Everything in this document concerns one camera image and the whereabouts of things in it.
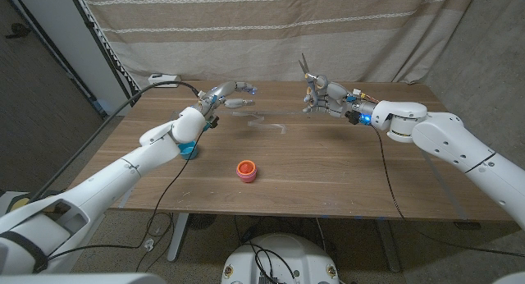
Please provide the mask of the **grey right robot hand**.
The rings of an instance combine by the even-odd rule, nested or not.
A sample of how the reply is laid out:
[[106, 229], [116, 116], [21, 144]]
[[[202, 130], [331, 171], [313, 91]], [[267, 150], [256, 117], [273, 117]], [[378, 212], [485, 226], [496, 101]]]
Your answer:
[[324, 75], [304, 75], [307, 91], [303, 112], [325, 112], [333, 117], [342, 117], [351, 109], [351, 104], [358, 99], [342, 85], [329, 81]]

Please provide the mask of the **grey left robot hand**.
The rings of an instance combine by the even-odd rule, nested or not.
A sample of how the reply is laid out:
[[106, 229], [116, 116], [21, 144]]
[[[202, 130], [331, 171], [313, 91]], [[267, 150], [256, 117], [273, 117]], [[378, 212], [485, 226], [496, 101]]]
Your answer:
[[236, 109], [244, 106], [252, 106], [255, 104], [253, 100], [245, 100], [241, 98], [230, 98], [227, 96], [234, 92], [246, 92], [249, 94], [256, 94], [258, 89], [246, 82], [228, 81], [218, 86], [213, 87], [207, 93], [199, 93], [199, 110], [205, 118], [211, 117], [213, 111], [220, 105], [226, 108]]

